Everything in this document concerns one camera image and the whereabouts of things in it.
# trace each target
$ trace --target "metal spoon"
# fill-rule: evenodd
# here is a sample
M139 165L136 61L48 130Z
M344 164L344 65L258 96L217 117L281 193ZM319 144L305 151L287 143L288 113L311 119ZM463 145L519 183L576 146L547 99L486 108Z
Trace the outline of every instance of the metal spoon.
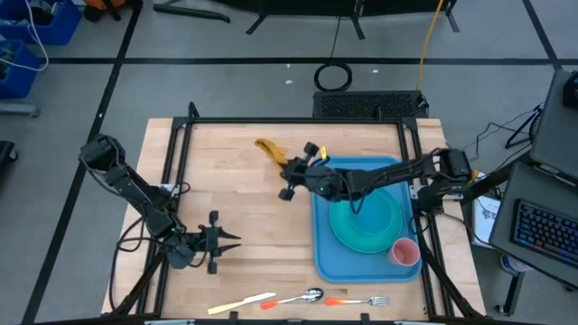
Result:
M320 300L323 297L323 295L324 295L324 293L323 293L322 289L311 288L311 289L307 290L304 295L299 296L299 297L283 299L280 301L261 302L261 309L265 310L265 309L273 308L278 304L286 303L286 302L294 302L294 301L299 300L299 299L303 299L306 302L317 302L318 300Z

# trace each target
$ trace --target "yellow-handled knife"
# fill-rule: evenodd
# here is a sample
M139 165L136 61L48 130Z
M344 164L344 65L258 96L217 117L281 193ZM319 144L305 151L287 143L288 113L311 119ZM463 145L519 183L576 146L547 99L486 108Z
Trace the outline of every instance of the yellow-handled knife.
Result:
M252 296L252 297L247 297L247 298L243 299L242 302L232 302L232 303L220 305L217 307L209 308L209 309L207 309L207 313L209 315L214 315L216 313L220 313L223 311L232 310L234 308L237 308L237 307L242 306L242 305L247 304L247 303L258 302L260 300L271 298L271 297L275 296L276 294L277 293L275 293L275 292L261 293L261 294L258 294L258 295Z

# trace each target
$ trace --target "floor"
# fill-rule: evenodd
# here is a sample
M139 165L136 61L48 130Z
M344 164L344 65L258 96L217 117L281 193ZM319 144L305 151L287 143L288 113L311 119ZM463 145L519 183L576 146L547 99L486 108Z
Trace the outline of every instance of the floor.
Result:
M107 16L82 21L68 46L48 47L51 66L30 95L14 100L39 106L41 116L0 116L0 139L16 142L20 152L0 188L0 324L23 321L52 235L65 228L67 217L35 319L96 317L101 310L126 204L83 181L77 170L91 130L115 136L135 164L147 119L182 116L191 100L202 116L311 115L319 64L291 58L328 57L336 18L268 17L248 36L255 14L206 0L191 4L232 22L158 14L150 2L140 13L125 10L121 22ZM578 68L577 11L575 0L460 0L453 11L460 32L440 16L423 90L452 147L470 144L488 122L505 123L542 102L554 68ZM365 41L350 21L341 21L335 57L384 58L352 64L350 90L413 89L432 16L363 18ZM222 60L199 60L216 58ZM286 59L240 64L235 58ZM327 70L322 84L337 86L344 78ZM472 166L485 172L499 166L517 150L503 149L508 137L500 131L481 142ZM474 158L473 146L467 152ZM493 306L503 303L510 277L496 252L472 251L488 315L500 318ZM568 324L578 318L576 305L577 293L532 273L510 319Z

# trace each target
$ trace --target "pink cup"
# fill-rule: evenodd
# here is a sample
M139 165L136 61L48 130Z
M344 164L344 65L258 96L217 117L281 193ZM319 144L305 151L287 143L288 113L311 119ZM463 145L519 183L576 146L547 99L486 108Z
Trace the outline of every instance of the pink cup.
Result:
M409 238L399 238L387 252L391 263L402 266L412 266L419 261L419 246Z

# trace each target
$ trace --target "blue bin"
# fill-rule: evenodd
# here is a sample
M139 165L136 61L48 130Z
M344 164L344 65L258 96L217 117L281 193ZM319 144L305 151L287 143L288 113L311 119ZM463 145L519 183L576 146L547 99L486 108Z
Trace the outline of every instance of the blue bin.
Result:
M40 62L38 58L28 50L26 44L21 40L2 41L0 49L6 44L12 44L15 48L15 55L12 63L26 67L38 69ZM18 67L10 67L4 79L0 79L0 98L25 98L30 92L36 78L36 71Z
M79 25L81 13L70 0L45 0L49 5L62 2L58 13L52 19L52 23L46 26L35 25L36 32L42 44L66 45L72 38L72 34ZM28 14L28 9L24 4L24 14ZM7 40L23 40L24 42L35 44L32 28L28 32L28 25L0 25L0 34Z
M0 0L0 19L14 20L22 13L27 13L24 1L28 0Z

